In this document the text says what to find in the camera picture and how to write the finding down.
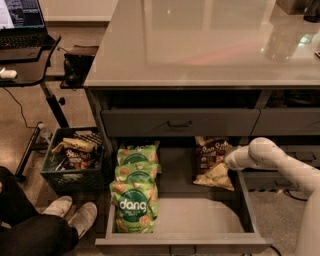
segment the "basket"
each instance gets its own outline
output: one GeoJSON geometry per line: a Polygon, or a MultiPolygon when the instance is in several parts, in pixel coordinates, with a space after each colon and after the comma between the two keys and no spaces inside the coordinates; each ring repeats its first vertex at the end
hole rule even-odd
{"type": "Polygon", "coordinates": [[[51,140],[40,174],[56,193],[94,192],[107,187],[108,170],[110,168],[105,161],[97,128],[60,128],[57,129],[51,140]],[[77,138],[95,143],[101,152],[95,167],[92,169],[56,171],[65,159],[65,155],[53,154],[51,151],[63,138],[77,138]]]}

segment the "black pants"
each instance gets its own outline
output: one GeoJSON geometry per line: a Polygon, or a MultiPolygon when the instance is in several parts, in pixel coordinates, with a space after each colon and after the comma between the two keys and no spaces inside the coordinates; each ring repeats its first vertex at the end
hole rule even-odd
{"type": "Polygon", "coordinates": [[[0,255],[62,255],[78,244],[76,229],[63,218],[39,214],[4,167],[0,167],[0,182],[0,220],[12,227],[0,231],[0,255]]]}

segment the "laptop keyboard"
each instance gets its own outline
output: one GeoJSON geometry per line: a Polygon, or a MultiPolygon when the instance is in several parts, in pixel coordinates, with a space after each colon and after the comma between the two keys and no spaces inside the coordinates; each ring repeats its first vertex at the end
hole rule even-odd
{"type": "Polygon", "coordinates": [[[36,48],[41,46],[41,35],[21,35],[0,37],[0,49],[36,48]]]}

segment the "snack bag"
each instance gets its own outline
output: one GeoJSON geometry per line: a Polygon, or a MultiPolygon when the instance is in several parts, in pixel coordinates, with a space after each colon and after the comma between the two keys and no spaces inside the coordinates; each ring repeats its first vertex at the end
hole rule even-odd
{"type": "Polygon", "coordinates": [[[228,176],[228,167],[225,163],[216,163],[204,174],[198,174],[193,183],[209,187],[222,187],[234,191],[228,176]]]}
{"type": "Polygon", "coordinates": [[[159,163],[156,145],[147,145],[129,149],[119,149],[117,159],[119,165],[138,162],[159,163]]]}
{"type": "Polygon", "coordinates": [[[150,162],[138,162],[126,164],[115,168],[115,180],[127,182],[153,182],[157,173],[161,172],[159,164],[150,162]]]}
{"type": "Polygon", "coordinates": [[[222,162],[226,151],[232,146],[224,137],[197,136],[199,146],[196,148],[197,173],[203,174],[216,163],[222,162]]]}
{"type": "Polygon", "coordinates": [[[119,233],[152,233],[158,215],[158,191],[152,183],[110,184],[112,202],[116,205],[115,222],[119,233]]]}
{"type": "Polygon", "coordinates": [[[80,139],[64,138],[54,149],[53,154],[65,154],[64,159],[57,168],[57,171],[68,169],[88,169],[95,162],[97,156],[95,144],[80,139]]]}

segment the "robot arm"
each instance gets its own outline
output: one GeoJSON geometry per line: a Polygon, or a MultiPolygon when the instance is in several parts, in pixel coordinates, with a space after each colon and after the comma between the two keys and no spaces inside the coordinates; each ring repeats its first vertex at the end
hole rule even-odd
{"type": "Polygon", "coordinates": [[[256,138],[248,146],[225,156],[231,170],[245,168],[278,170],[309,196],[300,227],[295,256],[316,256],[320,252],[320,170],[288,156],[275,143],[256,138]]]}
{"type": "Polygon", "coordinates": [[[307,196],[320,188],[320,170],[288,156],[267,138],[256,138],[248,146],[228,152],[225,162],[231,170],[278,170],[307,196]]]}

